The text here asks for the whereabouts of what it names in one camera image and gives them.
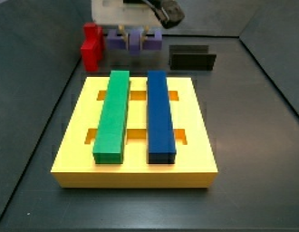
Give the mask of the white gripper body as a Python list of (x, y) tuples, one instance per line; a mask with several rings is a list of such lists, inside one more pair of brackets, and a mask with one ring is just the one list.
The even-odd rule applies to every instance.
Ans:
[(145, 4), (128, 4), (124, 0), (92, 0), (92, 18), (100, 25), (161, 25)]

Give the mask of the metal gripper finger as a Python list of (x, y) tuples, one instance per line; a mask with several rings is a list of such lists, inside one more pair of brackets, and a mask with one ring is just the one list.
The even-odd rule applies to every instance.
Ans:
[(141, 34), (141, 41), (143, 42), (145, 42), (145, 40), (147, 40), (147, 38), (148, 38), (148, 32), (149, 32), (149, 26), (148, 25), (145, 25), (144, 27), (143, 27), (143, 34)]
[(125, 32), (125, 28), (124, 28), (124, 25), (119, 25), (119, 31), (120, 31), (120, 35), (124, 39), (124, 41), (127, 42), (128, 41), (128, 33)]

